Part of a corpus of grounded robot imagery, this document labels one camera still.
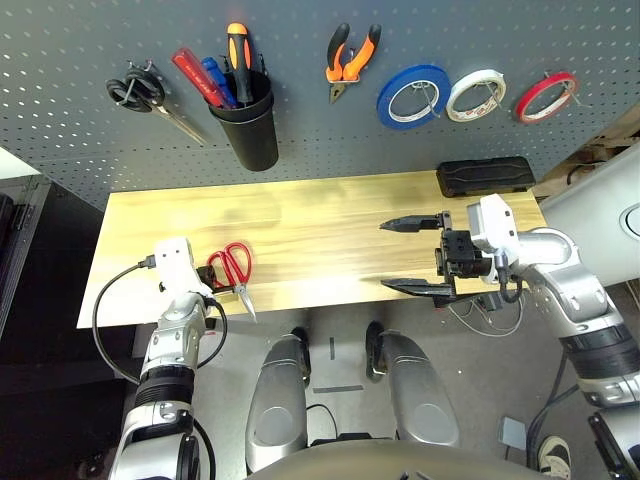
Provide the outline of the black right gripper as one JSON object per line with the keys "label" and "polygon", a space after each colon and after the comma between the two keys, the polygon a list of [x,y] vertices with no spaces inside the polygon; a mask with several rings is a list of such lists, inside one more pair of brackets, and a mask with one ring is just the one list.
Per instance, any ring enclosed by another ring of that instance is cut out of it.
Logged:
{"label": "black right gripper", "polygon": [[440,246],[435,250],[437,274],[444,283],[429,283],[424,279],[384,279],[380,283],[401,293],[432,297],[435,306],[448,306],[458,300],[456,279],[471,279],[489,273],[489,259],[477,248],[468,230],[454,230],[449,211],[437,215],[408,215],[385,221],[381,230],[415,233],[442,228]]}

